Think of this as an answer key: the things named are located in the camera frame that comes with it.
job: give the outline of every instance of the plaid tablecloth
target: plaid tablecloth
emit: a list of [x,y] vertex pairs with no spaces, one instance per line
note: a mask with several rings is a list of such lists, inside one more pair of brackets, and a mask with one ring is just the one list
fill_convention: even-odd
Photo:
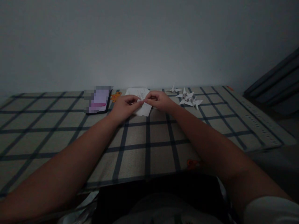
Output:
[[[292,145],[296,140],[266,114],[228,87],[192,87],[199,111],[186,110],[212,126],[245,152]],[[167,92],[176,103],[180,98]],[[83,92],[12,96],[0,107],[0,197],[72,143],[107,114],[87,116]],[[119,127],[82,191],[187,169],[199,160],[176,121],[152,109]]]

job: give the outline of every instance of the stack of paper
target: stack of paper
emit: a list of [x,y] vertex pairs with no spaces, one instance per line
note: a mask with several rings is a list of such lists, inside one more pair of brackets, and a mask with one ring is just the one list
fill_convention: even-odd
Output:
[[[125,95],[135,95],[138,96],[141,100],[144,100],[149,92],[150,91],[147,88],[128,88]],[[144,115],[148,117],[151,109],[151,105],[144,103],[141,108],[134,112],[134,114],[138,116]]]

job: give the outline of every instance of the hand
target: hand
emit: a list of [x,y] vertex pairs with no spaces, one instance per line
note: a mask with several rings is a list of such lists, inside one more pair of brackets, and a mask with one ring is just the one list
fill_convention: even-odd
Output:
[[108,115],[119,124],[125,121],[132,113],[143,105],[143,101],[135,95],[119,96]]
[[146,95],[144,102],[168,114],[171,114],[175,107],[178,106],[162,91],[150,91]]

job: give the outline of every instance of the paper crane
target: paper crane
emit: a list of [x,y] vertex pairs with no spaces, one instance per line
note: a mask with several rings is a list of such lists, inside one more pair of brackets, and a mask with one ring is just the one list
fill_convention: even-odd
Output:
[[181,89],[176,89],[176,88],[174,88],[174,84],[173,84],[173,86],[172,86],[172,89],[171,89],[171,90],[166,90],[166,91],[168,91],[168,92],[172,92],[172,93],[180,92],[180,91],[181,91]]
[[196,109],[198,110],[198,106],[202,103],[202,100],[197,100],[196,97],[193,98],[193,95],[194,95],[194,92],[186,93],[186,90],[184,88],[183,93],[177,95],[176,97],[182,98],[180,105],[187,104],[189,106],[195,106]]

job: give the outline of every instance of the white wall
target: white wall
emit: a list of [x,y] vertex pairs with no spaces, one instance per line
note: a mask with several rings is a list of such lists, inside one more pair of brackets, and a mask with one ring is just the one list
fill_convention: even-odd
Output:
[[1,1],[0,92],[243,92],[299,46],[298,12],[297,0]]

